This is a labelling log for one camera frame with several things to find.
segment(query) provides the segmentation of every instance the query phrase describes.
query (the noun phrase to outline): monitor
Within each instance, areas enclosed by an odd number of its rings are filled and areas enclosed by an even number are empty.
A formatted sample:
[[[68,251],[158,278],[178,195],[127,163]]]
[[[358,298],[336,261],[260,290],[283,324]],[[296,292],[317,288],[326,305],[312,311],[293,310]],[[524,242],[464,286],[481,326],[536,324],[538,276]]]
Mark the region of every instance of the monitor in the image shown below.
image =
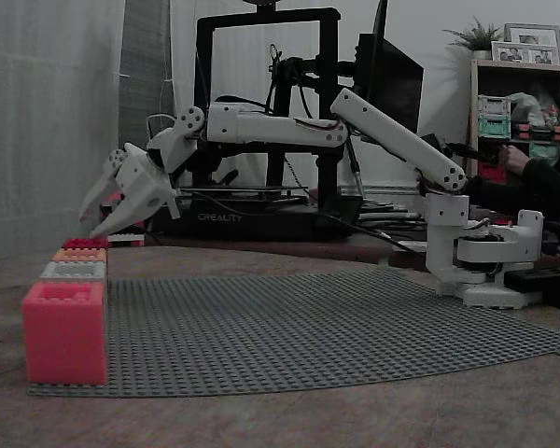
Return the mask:
[[[388,42],[387,0],[381,0],[372,34],[359,36],[354,90],[410,131],[417,133],[423,67]]]

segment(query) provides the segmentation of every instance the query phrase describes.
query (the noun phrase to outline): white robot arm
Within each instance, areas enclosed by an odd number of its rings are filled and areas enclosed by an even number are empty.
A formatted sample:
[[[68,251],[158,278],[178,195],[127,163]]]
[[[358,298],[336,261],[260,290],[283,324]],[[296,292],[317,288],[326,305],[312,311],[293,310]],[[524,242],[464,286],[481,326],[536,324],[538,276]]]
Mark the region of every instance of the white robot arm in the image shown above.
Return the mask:
[[[339,147],[355,128],[390,153],[420,170],[424,177],[457,193],[466,183],[456,163],[414,133],[395,122],[350,90],[344,89],[331,106],[338,120],[271,117],[237,104],[210,106],[208,118],[197,107],[183,110],[172,128],[154,136],[147,151],[131,144],[114,151],[104,165],[104,174],[83,202],[80,216],[113,192],[120,190],[120,205],[91,233],[91,237],[119,231],[151,217],[164,203],[172,217],[179,217],[169,174],[196,151],[196,140],[218,143],[282,143],[311,147]],[[543,216],[522,211],[519,225],[473,228],[469,221],[469,197],[429,194],[426,200],[427,268],[441,282],[440,291],[462,298],[467,305],[521,308],[539,298],[504,286],[509,271],[531,269],[539,259]],[[497,241],[477,241],[477,236]],[[453,264],[455,241],[458,259],[469,263],[497,263],[488,279],[485,273]]]
[[[424,176],[448,191],[459,191],[465,184],[463,170],[386,114],[350,90],[344,89],[331,107],[339,118],[292,119],[272,117],[237,104],[213,103],[208,118],[198,107],[185,109],[175,125],[155,135],[147,151],[125,145],[115,151],[116,163],[108,160],[104,175],[91,189],[81,207],[83,217],[108,195],[121,190],[124,199],[116,210],[91,233],[91,237],[119,231],[134,222],[152,216],[166,203],[173,217],[178,217],[169,174],[182,165],[197,149],[207,126],[207,140],[219,143],[283,143],[312,147],[339,147],[348,138],[349,127],[379,142],[391,153],[420,169]],[[153,151],[160,154],[155,160]]]

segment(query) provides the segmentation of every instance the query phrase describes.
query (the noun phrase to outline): gray lego brick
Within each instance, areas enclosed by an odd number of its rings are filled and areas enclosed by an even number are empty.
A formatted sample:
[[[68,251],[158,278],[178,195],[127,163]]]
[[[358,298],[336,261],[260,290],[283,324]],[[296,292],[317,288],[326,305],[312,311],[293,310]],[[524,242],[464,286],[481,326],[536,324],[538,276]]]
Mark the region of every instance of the gray lego brick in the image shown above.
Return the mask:
[[[390,271],[111,282],[106,386],[37,396],[194,397],[363,385],[560,352],[560,333]]]

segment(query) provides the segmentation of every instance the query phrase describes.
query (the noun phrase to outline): large pink brick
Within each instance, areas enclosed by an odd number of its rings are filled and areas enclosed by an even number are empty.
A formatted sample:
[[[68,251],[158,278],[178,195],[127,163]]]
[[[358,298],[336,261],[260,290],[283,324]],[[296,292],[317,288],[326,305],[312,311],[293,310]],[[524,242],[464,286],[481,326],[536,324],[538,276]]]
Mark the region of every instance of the large pink brick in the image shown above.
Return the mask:
[[[104,285],[38,282],[22,301],[27,376],[34,383],[106,383]]]

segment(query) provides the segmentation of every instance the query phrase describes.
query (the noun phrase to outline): potted plant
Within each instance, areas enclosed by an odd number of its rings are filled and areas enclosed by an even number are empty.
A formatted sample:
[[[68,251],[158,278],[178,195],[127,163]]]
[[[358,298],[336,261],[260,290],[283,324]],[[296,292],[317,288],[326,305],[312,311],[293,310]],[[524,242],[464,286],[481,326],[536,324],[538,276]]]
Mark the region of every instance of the potted plant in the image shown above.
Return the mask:
[[[462,33],[453,30],[443,31],[458,37],[456,42],[453,42],[450,45],[470,49],[473,54],[473,59],[490,60],[492,59],[492,42],[500,40],[502,38],[502,34],[493,23],[490,23],[489,26],[485,28],[476,17],[473,19],[475,19],[476,25],[470,30],[465,30]]]

